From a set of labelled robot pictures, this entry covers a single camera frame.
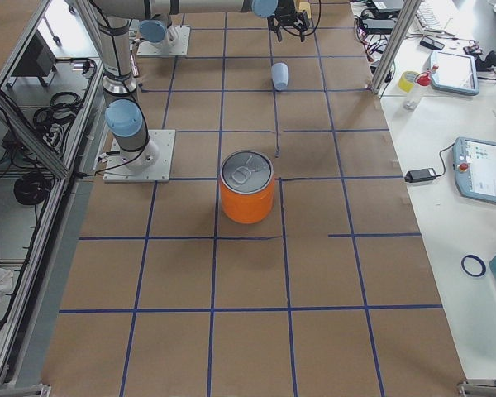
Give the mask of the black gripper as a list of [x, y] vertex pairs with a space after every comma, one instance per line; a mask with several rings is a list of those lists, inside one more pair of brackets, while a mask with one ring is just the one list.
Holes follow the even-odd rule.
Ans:
[[294, 0], [278, 0], [274, 13], [267, 18], [269, 31], [274, 33], [277, 41], [283, 40], [281, 27], [298, 29], [300, 41], [304, 42], [309, 28], [309, 17]]

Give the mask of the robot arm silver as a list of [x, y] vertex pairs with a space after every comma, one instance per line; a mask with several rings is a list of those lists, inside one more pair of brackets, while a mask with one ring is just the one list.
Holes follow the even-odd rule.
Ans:
[[136, 78], [131, 67], [129, 26], [138, 20], [150, 26], [148, 41], [163, 41], [174, 29], [171, 17], [180, 13], [251, 12], [268, 22], [269, 31], [282, 40], [281, 31], [301, 41], [317, 29], [300, 8], [299, 1], [91, 1], [100, 35], [103, 62], [103, 90], [107, 103], [135, 99]]

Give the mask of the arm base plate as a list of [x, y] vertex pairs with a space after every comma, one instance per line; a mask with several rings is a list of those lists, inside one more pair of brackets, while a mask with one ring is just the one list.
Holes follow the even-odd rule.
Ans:
[[112, 151], [120, 154], [111, 156], [107, 161], [109, 171], [103, 173], [107, 183], [145, 183], [168, 182], [174, 153], [175, 130], [149, 130], [150, 141], [144, 152], [132, 161], [138, 153], [121, 151], [115, 138], [112, 139]]
[[161, 22], [143, 21], [139, 32], [142, 42], [138, 46], [137, 55], [141, 57], [174, 57], [186, 56], [191, 27], [187, 25], [171, 25], [165, 27]]

